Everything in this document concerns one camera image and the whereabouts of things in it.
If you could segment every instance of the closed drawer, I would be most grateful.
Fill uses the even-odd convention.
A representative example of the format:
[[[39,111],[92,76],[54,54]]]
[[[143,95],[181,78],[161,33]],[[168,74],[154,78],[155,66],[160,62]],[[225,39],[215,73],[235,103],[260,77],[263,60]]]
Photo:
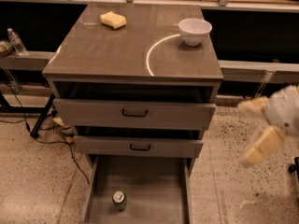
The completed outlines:
[[[214,104],[55,99],[65,124],[123,128],[206,130]]]
[[[203,143],[199,140],[115,138],[75,136],[75,144],[84,154],[143,157],[197,158]]]
[[[119,212],[112,202],[126,194]],[[83,207],[82,223],[192,223],[189,175],[185,159],[98,156]]]

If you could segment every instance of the white bowl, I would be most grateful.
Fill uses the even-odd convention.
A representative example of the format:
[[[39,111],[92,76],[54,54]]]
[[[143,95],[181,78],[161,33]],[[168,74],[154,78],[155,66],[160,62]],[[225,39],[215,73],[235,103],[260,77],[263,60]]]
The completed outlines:
[[[185,19],[178,24],[181,38],[190,46],[199,45],[212,30],[212,25],[203,19]]]

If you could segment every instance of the white curved line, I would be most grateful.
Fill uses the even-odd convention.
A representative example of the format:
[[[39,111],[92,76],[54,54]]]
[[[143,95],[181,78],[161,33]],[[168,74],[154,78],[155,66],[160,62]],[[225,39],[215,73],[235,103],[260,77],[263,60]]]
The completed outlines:
[[[161,42],[164,42],[165,40],[168,40],[168,39],[170,39],[170,38],[177,37],[177,36],[179,36],[179,34],[170,35],[170,36],[168,36],[168,37],[165,37],[165,38],[161,39],[160,41],[156,42],[156,43],[149,49],[148,54],[147,54],[147,60],[146,60],[146,62],[147,62],[147,68],[148,68],[148,70],[149,70],[149,73],[150,73],[152,76],[154,76],[154,74],[153,74],[153,73],[151,72],[151,70],[150,70],[150,63],[149,63],[150,53],[151,53],[152,50],[153,50],[156,46],[158,46]]]

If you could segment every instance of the silver can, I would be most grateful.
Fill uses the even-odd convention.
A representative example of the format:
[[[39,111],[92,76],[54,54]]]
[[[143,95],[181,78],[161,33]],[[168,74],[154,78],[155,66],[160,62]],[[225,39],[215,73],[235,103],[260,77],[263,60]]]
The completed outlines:
[[[127,206],[127,196],[121,190],[116,191],[112,196],[114,206],[120,212],[123,211]]]

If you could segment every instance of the countertop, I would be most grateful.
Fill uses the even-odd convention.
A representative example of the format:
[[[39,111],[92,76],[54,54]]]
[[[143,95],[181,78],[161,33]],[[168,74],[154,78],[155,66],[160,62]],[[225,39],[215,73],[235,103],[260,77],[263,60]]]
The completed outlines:
[[[102,24],[99,15],[109,11],[124,16],[127,24],[117,30]],[[210,38],[195,47],[186,45],[180,38],[178,23],[185,18],[202,18],[200,7],[89,3],[43,75],[222,80]]]

